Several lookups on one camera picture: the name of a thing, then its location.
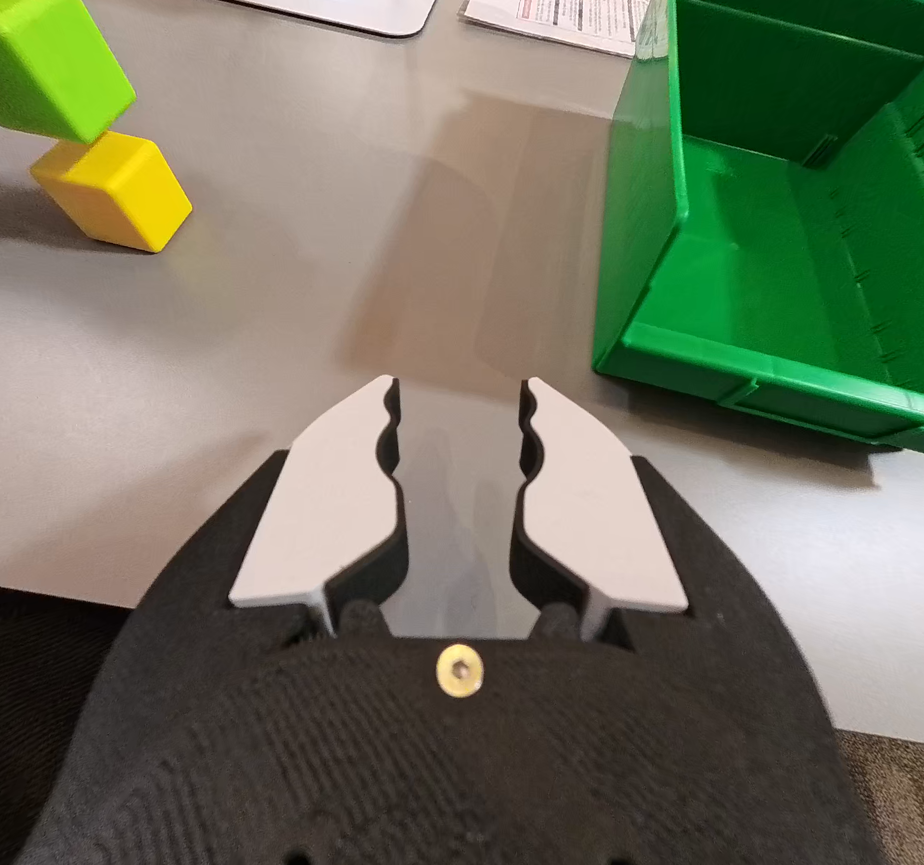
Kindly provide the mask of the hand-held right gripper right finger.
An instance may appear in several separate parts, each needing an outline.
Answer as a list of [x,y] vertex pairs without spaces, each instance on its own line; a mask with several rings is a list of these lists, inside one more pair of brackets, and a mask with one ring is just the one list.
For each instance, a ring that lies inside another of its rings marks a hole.
[[537,376],[521,383],[523,483],[510,577],[541,613],[600,640],[616,611],[687,612],[687,593],[629,449]]

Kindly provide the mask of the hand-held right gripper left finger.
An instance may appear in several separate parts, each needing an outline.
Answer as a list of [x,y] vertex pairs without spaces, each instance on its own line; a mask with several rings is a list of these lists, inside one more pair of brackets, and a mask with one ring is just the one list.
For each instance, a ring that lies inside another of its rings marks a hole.
[[381,605],[409,570],[399,463],[399,381],[383,374],[318,416],[293,441],[229,601],[300,605],[336,633],[348,603]]

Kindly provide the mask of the lime green cube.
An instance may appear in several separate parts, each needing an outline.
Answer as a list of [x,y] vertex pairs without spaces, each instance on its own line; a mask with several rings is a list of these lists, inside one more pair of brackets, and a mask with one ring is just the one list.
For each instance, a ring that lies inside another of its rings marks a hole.
[[135,102],[82,0],[1,0],[1,126],[93,143]]

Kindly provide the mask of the yellow cube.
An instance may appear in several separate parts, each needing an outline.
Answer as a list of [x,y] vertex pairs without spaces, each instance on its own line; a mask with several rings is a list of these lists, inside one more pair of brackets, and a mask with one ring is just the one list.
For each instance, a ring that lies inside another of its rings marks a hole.
[[107,131],[92,143],[61,140],[30,176],[88,238],[155,254],[193,207],[156,143]]

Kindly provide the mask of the green plastic bin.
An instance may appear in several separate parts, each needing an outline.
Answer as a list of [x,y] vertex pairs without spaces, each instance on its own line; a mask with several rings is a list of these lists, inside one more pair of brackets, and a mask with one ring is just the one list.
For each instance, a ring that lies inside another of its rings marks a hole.
[[923,0],[652,0],[592,368],[923,448]]

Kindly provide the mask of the grey desk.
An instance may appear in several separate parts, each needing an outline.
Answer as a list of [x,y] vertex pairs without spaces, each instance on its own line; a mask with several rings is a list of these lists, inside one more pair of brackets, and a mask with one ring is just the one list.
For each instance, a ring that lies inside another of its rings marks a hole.
[[275,450],[399,378],[403,636],[519,638],[537,375],[647,458],[775,604],[839,728],[922,740],[922,455],[590,369],[628,63],[462,23],[387,41],[217,0],[83,0],[193,205],[87,240],[2,131],[2,586],[134,606]]

